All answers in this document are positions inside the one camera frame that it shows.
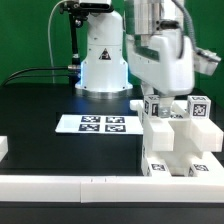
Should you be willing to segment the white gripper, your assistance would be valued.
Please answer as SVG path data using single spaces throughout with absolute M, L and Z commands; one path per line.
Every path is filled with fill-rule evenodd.
M 154 89 L 166 96 L 189 94 L 194 87 L 192 44 L 184 37 L 183 55 L 180 33 L 165 30 L 161 35 L 147 37 L 147 46 L 139 44 L 138 36 L 126 35 L 127 61 L 130 72 L 143 82 L 143 96 L 154 94 Z M 158 116 L 169 118 L 173 97 L 159 99 Z

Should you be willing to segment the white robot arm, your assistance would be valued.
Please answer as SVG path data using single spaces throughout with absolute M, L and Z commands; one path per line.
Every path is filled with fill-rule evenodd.
M 173 99 L 190 93 L 194 70 L 210 75 L 220 58 L 196 46 L 194 27 L 186 8 L 177 0 L 124 0 L 119 19 L 111 0 L 78 0 L 89 20 L 83 85 L 100 92 L 101 83 L 118 87 L 124 80 L 105 79 L 114 69 L 129 70 L 159 93 L 156 114 L 167 117 Z

